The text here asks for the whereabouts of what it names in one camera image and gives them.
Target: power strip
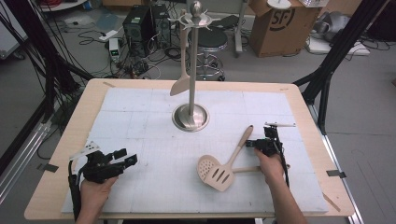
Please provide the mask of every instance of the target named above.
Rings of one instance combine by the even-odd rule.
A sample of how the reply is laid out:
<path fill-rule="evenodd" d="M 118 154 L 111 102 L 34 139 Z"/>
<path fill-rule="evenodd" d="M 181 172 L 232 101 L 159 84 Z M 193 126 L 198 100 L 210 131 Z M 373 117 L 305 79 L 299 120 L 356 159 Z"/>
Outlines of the power strip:
<path fill-rule="evenodd" d="M 117 31 L 112 30 L 112 31 L 109 31 L 105 36 L 99 36 L 99 39 L 105 41 L 105 40 L 109 39 L 111 36 L 116 35 L 117 33 L 118 33 Z"/>

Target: spatula head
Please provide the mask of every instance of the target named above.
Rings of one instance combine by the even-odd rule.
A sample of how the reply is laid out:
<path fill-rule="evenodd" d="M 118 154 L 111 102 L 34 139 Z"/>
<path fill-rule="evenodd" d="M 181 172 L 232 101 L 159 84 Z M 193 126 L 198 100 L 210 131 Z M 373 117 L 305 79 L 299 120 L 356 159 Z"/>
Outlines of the spatula head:
<path fill-rule="evenodd" d="M 219 191 L 224 191 L 231 186 L 235 179 L 233 175 L 233 170 L 230 166 L 221 165 L 214 166 L 207 173 L 205 178 L 205 183 L 214 189 Z"/>
<path fill-rule="evenodd" d="M 187 91 L 190 89 L 190 77 L 189 76 L 181 76 L 178 81 L 176 81 L 171 89 L 170 95 L 178 95 L 183 91 Z"/>
<path fill-rule="evenodd" d="M 210 169 L 214 166 L 219 166 L 220 163 L 216 158 L 204 155 L 198 160 L 197 172 L 198 176 L 205 182 L 206 175 L 209 173 Z"/>

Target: round metal base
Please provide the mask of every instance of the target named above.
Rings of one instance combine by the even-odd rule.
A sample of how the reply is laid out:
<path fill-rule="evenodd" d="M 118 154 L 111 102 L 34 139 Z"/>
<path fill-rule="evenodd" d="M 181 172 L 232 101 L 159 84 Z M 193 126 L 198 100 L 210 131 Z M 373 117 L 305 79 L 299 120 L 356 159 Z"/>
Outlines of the round metal base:
<path fill-rule="evenodd" d="M 174 124 L 184 132 L 198 132 L 209 122 L 209 113 L 201 105 L 194 105 L 193 115 L 189 115 L 189 104 L 180 105 L 172 114 Z"/>
<path fill-rule="evenodd" d="M 275 9 L 288 9 L 291 6 L 288 0 L 268 0 L 267 4 Z"/>

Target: table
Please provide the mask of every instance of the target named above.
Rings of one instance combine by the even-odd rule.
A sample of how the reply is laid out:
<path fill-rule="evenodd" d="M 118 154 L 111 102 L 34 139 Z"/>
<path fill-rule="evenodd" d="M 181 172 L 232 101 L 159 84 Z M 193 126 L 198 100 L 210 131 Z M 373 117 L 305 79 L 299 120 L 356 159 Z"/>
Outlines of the table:
<path fill-rule="evenodd" d="M 50 160 L 59 166 L 56 173 L 45 172 L 29 202 L 25 217 L 27 219 L 72 219 L 72 214 L 62 214 L 64 197 L 68 191 L 68 157 L 81 150 L 89 131 L 101 108 L 109 88 L 168 89 L 175 81 L 165 80 L 119 80 L 93 79 L 81 96 L 78 106 L 67 125 L 64 135 Z M 283 92 L 288 98 L 290 109 L 299 127 L 305 148 L 317 174 L 320 187 L 327 201 L 329 212 L 307 214 L 306 216 L 349 217 L 354 213 L 347 191 L 337 176 L 328 176 L 326 171 L 335 170 L 326 147 L 323 145 L 318 128 L 306 107 L 299 89 L 292 84 L 243 83 L 243 82 L 202 82 L 196 83 L 198 91 L 264 91 Z M 208 217 L 265 217 L 268 214 L 102 214 L 101 218 L 208 218 Z"/>

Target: slotted spatula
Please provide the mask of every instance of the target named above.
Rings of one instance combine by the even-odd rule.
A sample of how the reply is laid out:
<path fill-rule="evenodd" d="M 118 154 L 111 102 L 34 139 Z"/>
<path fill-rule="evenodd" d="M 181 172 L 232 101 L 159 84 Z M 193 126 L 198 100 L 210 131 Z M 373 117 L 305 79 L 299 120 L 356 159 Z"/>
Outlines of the slotted spatula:
<path fill-rule="evenodd" d="M 213 156 L 204 155 L 198 160 L 197 164 L 197 172 L 198 176 L 205 182 L 206 175 L 209 173 L 210 169 L 214 166 L 220 166 L 220 162 L 216 160 Z M 255 172 L 260 171 L 260 166 L 250 166 L 250 167 L 241 167 L 241 168 L 233 168 L 233 173 L 242 173 L 242 172 Z"/>
<path fill-rule="evenodd" d="M 211 187 L 219 191 L 224 191 L 231 186 L 231 184 L 235 179 L 232 169 L 233 161 L 235 160 L 236 155 L 238 155 L 239 151 L 242 149 L 243 145 L 248 140 L 252 132 L 253 132 L 253 125 L 250 125 L 247 127 L 244 134 L 242 135 L 242 138 L 239 141 L 230 160 L 224 165 L 215 165 L 209 170 L 209 173 L 207 173 L 205 177 L 206 184 L 210 185 Z"/>

